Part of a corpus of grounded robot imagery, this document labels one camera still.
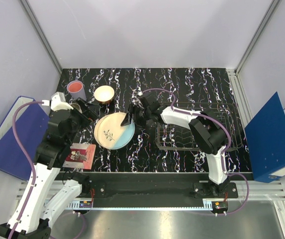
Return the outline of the white brown steel tumbler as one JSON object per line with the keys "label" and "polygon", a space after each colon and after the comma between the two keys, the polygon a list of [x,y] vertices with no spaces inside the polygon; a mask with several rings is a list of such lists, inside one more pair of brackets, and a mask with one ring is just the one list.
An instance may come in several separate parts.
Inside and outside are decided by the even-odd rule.
{"label": "white brown steel tumbler", "polygon": [[71,104],[71,106],[72,106],[73,108],[75,108],[76,110],[78,110],[79,112],[82,112],[82,109],[81,109],[81,107],[80,107],[79,104],[73,103],[73,104]]}

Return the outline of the lavender plastic cup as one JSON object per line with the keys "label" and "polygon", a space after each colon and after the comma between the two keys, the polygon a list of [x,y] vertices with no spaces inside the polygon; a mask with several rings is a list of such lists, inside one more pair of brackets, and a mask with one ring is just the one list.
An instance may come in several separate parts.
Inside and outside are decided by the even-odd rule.
{"label": "lavender plastic cup", "polygon": [[75,100],[78,98],[81,98],[85,101],[87,100],[85,88],[81,81],[78,81],[78,80],[71,81],[67,85],[67,91]]}

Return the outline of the red floral bowl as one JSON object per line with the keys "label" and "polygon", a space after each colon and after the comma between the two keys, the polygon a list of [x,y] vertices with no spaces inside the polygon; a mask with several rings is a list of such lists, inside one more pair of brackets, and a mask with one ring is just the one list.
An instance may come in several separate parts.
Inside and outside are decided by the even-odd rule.
{"label": "red floral bowl", "polygon": [[114,89],[111,86],[100,86],[94,92],[95,99],[101,104],[108,104],[114,98]]}

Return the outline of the pink plastic cup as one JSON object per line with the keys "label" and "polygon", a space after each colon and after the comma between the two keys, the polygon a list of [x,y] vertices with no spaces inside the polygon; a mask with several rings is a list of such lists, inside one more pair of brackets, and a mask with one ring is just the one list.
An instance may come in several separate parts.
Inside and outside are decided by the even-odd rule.
{"label": "pink plastic cup", "polygon": [[79,81],[72,81],[68,84],[67,89],[70,93],[77,93],[83,89],[83,84]]}

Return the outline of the wire dish rack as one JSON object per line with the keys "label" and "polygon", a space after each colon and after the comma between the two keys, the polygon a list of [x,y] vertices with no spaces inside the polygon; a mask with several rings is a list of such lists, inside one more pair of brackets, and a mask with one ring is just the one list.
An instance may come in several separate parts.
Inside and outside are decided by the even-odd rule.
{"label": "wire dish rack", "polygon": [[157,123],[156,145],[161,150],[216,153],[242,147],[242,127],[233,104],[178,102],[163,111]]}

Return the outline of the beige pink plate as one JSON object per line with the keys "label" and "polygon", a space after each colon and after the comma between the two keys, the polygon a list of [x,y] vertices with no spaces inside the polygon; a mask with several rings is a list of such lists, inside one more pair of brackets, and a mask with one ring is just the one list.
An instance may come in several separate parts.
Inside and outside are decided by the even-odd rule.
{"label": "beige pink plate", "polygon": [[96,142],[100,145],[99,139],[98,139],[98,130],[100,127],[100,124],[102,123],[102,121],[104,120],[104,118],[101,118],[97,124],[95,125],[95,129],[94,129],[94,138],[96,140]]}

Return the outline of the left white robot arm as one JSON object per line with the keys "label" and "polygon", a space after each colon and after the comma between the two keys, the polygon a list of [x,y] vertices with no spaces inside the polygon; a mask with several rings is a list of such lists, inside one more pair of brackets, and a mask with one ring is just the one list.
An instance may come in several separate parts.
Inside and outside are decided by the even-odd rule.
{"label": "left white robot arm", "polygon": [[[19,111],[31,104],[49,106],[52,114],[48,128],[38,145],[35,157],[31,158],[24,148],[16,129]],[[14,138],[26,156],[31,175],[16,208],[7,223],[0,224],[0,237],[5,239],[48,239],[57,218],[77,196],[85,197],[91,192],[89,176],[72,173],[64,187],[46,202],[46,197],[59,174],[76,134],[98,118],[95,106],[82,98],[76,99],[80,109],[68,104],[64,98],[53,96],[51,100],[32,101],[20,106],[12,118]]]}

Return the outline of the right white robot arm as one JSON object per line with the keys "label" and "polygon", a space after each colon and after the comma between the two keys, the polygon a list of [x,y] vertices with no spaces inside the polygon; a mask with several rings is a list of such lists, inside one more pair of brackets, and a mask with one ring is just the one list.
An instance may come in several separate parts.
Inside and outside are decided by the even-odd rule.
{"label": "right white robot arm", "polygon": [[144,127],[152,120],[161,124],[173,124],[192,132],[200,151],[204,152],[209,168],[208,189],[212,196],[221,197],[229,182],[226,172],[225,151],[231,137],[226,127],[212,110],[189,111],[159,103],[154,97],[141,95],[137,103],[131,103],[121,126],[135,123]]}

